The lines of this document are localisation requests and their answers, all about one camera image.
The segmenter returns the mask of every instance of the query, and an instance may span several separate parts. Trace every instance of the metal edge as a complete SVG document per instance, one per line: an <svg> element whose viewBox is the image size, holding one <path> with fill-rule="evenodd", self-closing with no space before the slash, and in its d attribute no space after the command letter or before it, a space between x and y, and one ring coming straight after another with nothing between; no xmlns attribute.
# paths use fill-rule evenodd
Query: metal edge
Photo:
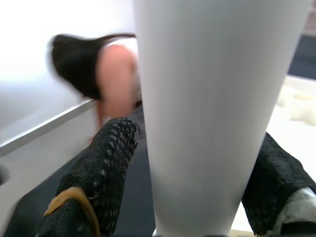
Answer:
<svg viewBox="0 0 316 237"><path fill-rule="evenodd" d="M75 118L76 116L86 112L87 110L94 107L92 100L84 101L81 104L66 110L63 113L39 124L36 127L29 129L26 132L13 137L12 139L0 144L0 157L3 157L20 147L34 141L35 139L43 136L49 131L62 125L63 123Z"/></svg>

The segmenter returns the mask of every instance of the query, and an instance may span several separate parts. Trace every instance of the white wall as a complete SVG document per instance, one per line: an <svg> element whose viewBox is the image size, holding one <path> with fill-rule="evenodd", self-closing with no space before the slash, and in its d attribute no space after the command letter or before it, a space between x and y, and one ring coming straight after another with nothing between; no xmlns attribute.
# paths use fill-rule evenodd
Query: white wall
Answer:
<svg viewBox="0 0 316 237"><path fill-rule="evenodd" d="M53 35L123 31L134 31L131 0L0 1L0 144L81 102L49 72Z"/></svg>

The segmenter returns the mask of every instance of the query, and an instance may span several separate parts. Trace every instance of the dark floor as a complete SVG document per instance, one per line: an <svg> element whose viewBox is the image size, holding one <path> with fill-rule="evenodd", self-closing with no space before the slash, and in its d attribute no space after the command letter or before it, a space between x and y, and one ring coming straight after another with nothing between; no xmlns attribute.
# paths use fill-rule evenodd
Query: dark floor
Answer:
<svg viewBox="0 0 316 237"><path fill-rule="evenodd" d="M301 37L288 73L316 80L316 37Z"/></svg>

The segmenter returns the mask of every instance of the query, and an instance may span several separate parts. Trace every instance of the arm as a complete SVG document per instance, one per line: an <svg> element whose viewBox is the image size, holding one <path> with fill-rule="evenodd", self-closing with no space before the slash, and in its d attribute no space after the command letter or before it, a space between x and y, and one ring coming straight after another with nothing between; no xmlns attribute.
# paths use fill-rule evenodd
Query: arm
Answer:
<svg viewBox="0 0 316 237"><path fill-rule="evenodd" d="M135 106L134 61L121 46L108 47L97 65L97 81L103 98L103 112L112 118L129 115Z"/></svg>
<svg viewBox="0 0 316 237"><path fill-rule="evenodd" d="M102 100L96 101L96 112L97 112L97 130L99 131L103 126L103 104Z"/></svg>

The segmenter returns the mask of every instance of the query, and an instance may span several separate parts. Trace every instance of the white top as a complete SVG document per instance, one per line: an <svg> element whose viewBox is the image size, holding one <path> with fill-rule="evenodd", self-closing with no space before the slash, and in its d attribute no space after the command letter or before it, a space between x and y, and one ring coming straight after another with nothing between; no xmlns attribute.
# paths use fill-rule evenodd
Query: white top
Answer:
<svg viewBox="0 0 316 237"><path fill-rule="evenodd" d="M112 45L120 45L125 48L127 48L131 54L135 57L135 59L138 61L138 48L137 48L137 39L136 38L125 38L125 39L119 39L116 41L113 41L109 44L107 44L105 47L109 47ZM140 85L140 78L139 78L139 73L138 73L138 68L136 69L135 72L135 102L139 102L142 100L142 92L141 92L141 85Z"/></svg>

